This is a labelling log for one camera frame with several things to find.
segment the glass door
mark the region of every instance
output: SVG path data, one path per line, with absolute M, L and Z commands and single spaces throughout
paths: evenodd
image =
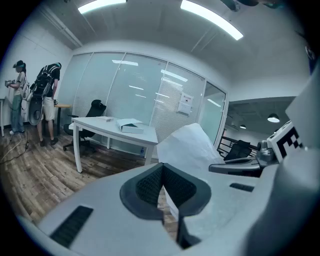
M 218 135 L 226 94 L 206 83 L 204 98 L 199 116 L 199 124 L 214 144 Z

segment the black rubber pad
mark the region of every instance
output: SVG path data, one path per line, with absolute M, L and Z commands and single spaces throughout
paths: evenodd
M 86 223 L 93 209 L 78 206 L 64 222 L 50 235 L 58 244 L 68 248 Z
M 247 191 L 247 192 L 252 192 L 255 188 L 254 186 L 244 185 L 240 183 L 232 183 L 230 187 L 237 190 Z

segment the white wall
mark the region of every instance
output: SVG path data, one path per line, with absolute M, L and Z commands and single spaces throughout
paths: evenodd
M 261 49 L 255 58 L 234 69 L 229 100 L 297 96 L 308 78 L 309 63 L 303 44 L 287 48 L 274 43 Z
M 156 44 L 147 41 L 137 40 L 104 40 L 93 43 L 88 43 L 83 47 L 75 49 L 74 55 L 90 53 L 90 52 L 109 52 L 109 51 L 122 51 L 137 53 L 147 56 L 152 56 L 165 61 L 172 62 L 173 64 L 179 65 L 187 70 L 193 71 L 208 79 L 215 86 L 229 91 L 230 80 L 229 77 L 224 75 L 228 71 L 222 63 L 217 61 L 217 67 L 212 67 L 202 60 L 188 54 L 184 51 L 179 51 L 175 48 Z
M 5 80 L 17 79 L 18 74 L 15 72 L 13 65 L 17 61 L 22 60 L 26 63 L 26 76 L 30 84 L 36 80 L 42 67 L 56 62 L 61 63 L 62 69 L 60 71 L 60 82 L 55 94 L 56 98 L 71 57 L 72 50 L 53 37 L 42 26 L 39 19 L 34 16 L 28 18 L 15 35 L 2 60 L 0 69 L 0 83 L 2 85 L 0 86 L 0 97 L 4 98 L 7 96 L 12 101 L 13 89 L 8 89 L 3 85 Z M 5 103 L 3 108 L 4 125 L 10 124 L 10 112 L 8 104 Z

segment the jeans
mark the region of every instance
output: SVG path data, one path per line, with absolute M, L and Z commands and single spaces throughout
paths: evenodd
M 24 132 L 24 123 L 21 116 L 21 101 L 20 95 L 13 96 L 12 110 L 11 110 L 11 127 L 14 133 Z

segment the white cloth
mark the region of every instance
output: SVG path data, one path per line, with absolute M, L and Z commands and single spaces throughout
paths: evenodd
M 195 177 L 197 172 L 208 172 L 211 164 L 225 163 L 198 123 L 174 131 L 156 149 L 160 163 L 168 163 Z

